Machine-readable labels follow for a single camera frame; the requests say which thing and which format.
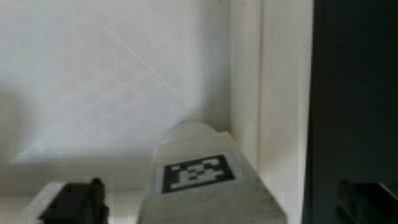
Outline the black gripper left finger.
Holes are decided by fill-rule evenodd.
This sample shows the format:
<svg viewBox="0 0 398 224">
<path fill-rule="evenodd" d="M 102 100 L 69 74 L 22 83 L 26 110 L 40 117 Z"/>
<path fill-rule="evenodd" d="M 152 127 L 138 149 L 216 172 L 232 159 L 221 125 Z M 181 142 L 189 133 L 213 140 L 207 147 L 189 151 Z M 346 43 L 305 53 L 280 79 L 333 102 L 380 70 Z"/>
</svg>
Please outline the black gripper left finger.
<svg viewBox="0 0 398 224">
<path fill-rule="evenodd" d="M 104 184 L 49 182 L 15 217 L 15 224 L 108 224 Z"/>
</svg>

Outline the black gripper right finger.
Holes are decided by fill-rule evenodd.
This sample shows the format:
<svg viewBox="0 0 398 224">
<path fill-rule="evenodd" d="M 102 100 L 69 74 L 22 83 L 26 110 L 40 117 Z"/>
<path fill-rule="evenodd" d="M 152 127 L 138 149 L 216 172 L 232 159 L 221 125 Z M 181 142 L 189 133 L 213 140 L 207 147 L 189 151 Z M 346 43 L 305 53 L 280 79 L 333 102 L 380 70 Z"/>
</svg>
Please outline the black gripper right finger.
<svg viewBox="0 0 398 224">
<path fill-rule="evenodd" d="M 339 183 L 335 224 L 398 224 L 398 183 Z"/>
</svg>

